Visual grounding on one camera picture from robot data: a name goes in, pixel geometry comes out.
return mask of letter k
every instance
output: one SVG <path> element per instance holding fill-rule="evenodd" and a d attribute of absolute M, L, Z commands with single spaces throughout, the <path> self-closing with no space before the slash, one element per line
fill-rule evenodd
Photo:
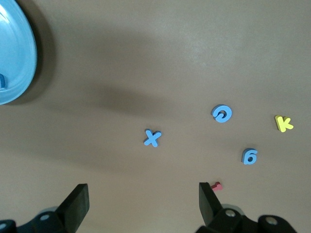
<path fill-rule="evenodd" d="M 289 117 L 282 117 L 280 115 L 277 115 L 275 117 L 276 119 L 276 124 L 278 127 L 278 130 L 280 130 L 282 133 L 286 131 L 286 129 L 293 129 L 294 126 L 290 124 L 291 119 Z"/>

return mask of red peg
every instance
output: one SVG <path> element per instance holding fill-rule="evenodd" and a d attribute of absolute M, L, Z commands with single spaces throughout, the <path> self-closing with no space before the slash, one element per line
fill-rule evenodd
<path fill-rule="evenodd" d="M 217 191 L 217 190 L 222 190 L 223 189 L 223 187 L 222 187 L 220 182 L 216 182 L 214 185 L 211 186 L 211 188 L 212 188 L 212 190 L 214 192 Z"/>

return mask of letter x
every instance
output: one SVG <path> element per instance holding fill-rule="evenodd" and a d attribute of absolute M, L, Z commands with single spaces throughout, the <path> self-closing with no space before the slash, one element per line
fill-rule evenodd
<path fill-rule="evenodd" d="M 147 146 L 149 144 L 152 144 L 154 147 L 157 147 L 157 139 L 161 137 L 162 133 L 160 131 L 156 131 L 154 134 L 152 134 L 152 131 L 149 129 L 146 129 L 146 134 L 148 138 L 144 141 L 144 144 Z"/>

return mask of screw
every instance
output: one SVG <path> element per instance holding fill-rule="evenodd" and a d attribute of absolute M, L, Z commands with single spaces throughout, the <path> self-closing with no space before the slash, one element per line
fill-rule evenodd
<path fill-rule="evenodd" d="M 5 223 L 0 224 L 0 230 L 2 230 L 2 229 L 4 229 L 4 228 L 6 228 L 6 224 L 5 224 Z"/>
<path fill-rule="evenodd" d="M 226 210 L 225 214 L 229 217 L 235 217 L 235 212 L 233 210 Z"/>
<path fill-rule="evenodd" d="M 277 225 L 277 220 L 274 217 L 266 217 L 266 221 L 271 225 Z"/>
<path fill-rule="evenodd" d="M 49 217 L 50 217 L 49 215 L 42 215 L 42 216 L 40 217 L 40 220 L 41 220 L 41 221 L 44 221 L 44 220 L 47 220 Z"/>

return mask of blue plate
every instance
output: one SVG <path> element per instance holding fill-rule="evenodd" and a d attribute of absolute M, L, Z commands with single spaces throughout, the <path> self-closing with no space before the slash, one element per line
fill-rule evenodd
<path fill-rule="evenodd" d="M 15 0 L 0 0 L 0 104 L 28 88 L 37 64 L 35 37 Z"/>

